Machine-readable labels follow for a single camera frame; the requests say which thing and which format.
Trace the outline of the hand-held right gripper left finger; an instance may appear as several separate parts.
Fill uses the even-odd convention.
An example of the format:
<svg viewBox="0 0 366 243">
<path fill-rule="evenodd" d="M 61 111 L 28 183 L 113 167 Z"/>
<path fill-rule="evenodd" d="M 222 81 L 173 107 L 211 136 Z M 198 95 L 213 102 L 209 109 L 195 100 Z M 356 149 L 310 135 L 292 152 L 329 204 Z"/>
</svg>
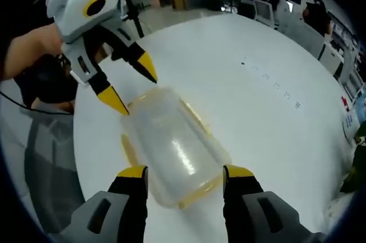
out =
<svg viewBox="0 0 366 243">
<path fill-rule="evenodd" d="M 108 191 L 99 191 L 74 211 L 62 242 L 143 242 L 148 216 L 148 167 L 119 172 Z"/>
</svg>

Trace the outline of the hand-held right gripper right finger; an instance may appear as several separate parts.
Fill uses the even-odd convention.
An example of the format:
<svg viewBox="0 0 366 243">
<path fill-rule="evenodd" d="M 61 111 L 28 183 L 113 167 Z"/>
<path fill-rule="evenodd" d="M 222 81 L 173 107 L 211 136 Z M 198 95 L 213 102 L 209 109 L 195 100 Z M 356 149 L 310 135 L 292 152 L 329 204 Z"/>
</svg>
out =
<svg viewBox="0 0 366 243">
<path fill-rule="evenodd" d="M 223 215 L 229 242 L 324 242 L 300 223 L 299 213 L 271 191 L 263 191 L 243 167 L 223 167 Z"/>
</svg>

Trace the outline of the person's left hand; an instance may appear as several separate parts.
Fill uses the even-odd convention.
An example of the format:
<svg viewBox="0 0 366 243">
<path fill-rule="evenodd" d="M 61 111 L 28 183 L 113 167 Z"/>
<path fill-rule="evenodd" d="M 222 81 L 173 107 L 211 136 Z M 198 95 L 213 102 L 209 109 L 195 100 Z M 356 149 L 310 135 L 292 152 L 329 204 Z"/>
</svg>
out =
<svg viewBox="0 0 366 243">
<path fill-rule="evenodd" d="M 42 56 L 14 77 L 21 91 L 22 102 L 33 109 L 43 102 L 72 113 L 77 82 L 69 71 L 69 63 L 63 56 Z"/>
</svg>

